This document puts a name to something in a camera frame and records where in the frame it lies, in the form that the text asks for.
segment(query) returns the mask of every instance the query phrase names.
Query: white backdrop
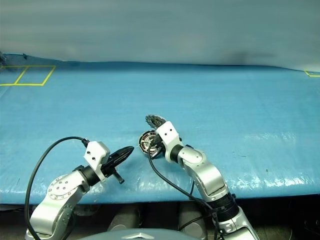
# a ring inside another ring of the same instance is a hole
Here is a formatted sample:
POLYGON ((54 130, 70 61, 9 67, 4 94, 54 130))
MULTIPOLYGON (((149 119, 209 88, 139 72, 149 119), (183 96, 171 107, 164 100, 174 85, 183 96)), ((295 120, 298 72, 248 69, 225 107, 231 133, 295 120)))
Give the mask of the white backdrop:
POLYGON ((0 50, 320 71, 320 1, 1 0, 0 50))

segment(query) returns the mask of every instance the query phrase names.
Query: gear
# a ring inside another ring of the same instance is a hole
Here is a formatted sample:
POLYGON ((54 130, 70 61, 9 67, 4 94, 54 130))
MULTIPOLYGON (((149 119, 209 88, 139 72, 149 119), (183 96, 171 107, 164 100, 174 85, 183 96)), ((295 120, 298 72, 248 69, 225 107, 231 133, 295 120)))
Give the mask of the gear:
POLYGON ((164 119, 162 116, 150 114, 145 116, 145 121, 149 124, 150 127, 152 127, 153 129, 157 129, 167 120, 164 119))

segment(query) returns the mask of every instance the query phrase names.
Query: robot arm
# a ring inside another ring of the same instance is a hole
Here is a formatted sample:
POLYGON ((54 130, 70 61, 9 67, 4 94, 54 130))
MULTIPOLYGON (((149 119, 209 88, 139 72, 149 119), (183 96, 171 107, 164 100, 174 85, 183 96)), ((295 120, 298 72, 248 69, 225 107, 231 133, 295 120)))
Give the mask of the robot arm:
MULTIPOLYGON (((50 185, 44 200, 34 210, 30 222, 42 240, 61 240, 67 229, 73 209, 90 187, 114 175, 120 184, 124 182, 115 167, 133 151, 127 146, 110 155, 102 143, 88 143, 84 158, 87 167, 79 166, 73 172, 59 176, 50 185)), ((29 230, 25 240, 34 240, 29 230)))
POLYGON ((190 146, 184 146, 170 121, 156 129, 165 147, 165 159, 178 163, 194 180, 202 198, 217 210, 219 231, 225 240, 259 240, 243 210, 219 170, 207 160, 206 155, 190 146))

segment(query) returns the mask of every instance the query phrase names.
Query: blue table surface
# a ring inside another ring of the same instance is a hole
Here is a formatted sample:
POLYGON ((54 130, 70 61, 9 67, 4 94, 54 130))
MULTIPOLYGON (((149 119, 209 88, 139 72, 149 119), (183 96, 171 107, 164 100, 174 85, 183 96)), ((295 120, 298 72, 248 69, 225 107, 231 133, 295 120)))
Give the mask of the blue table surface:
MULTIPOLYGON (((44 86, 0 86, 0 203, 22 204, 47 147, 66 136, 134 146, 118 166, 125 179, 98 183, 81 203, 182 201, 138 147, 148 114, 170 120, 185 144, 204 151, 238 198, 320 193, 320 78, 264 66, 61 62, 7 56, 11 65, 55 65, 44 86)), ((2 68, 0 84, 23 68, 2 68)), ((42 82, 50 68, 30 67, 19 83, 42 82)), ((85 165, 76 141, 58 145, 32 187, 39 203, 50 182, 85 165)), ((192 181, 163 157, 156 167, 187 191, 192 181)))

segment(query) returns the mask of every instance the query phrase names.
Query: metal gear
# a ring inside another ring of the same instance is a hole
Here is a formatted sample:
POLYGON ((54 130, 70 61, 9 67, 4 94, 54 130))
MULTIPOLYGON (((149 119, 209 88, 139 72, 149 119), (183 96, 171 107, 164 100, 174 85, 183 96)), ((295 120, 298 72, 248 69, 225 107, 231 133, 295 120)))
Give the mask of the metal gear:
POLYGON ((149 114, 145 116, 145 121, 149 124, 153 129, 159 128, 162 124, 164 124, 167 120, 162 116, 149 114))

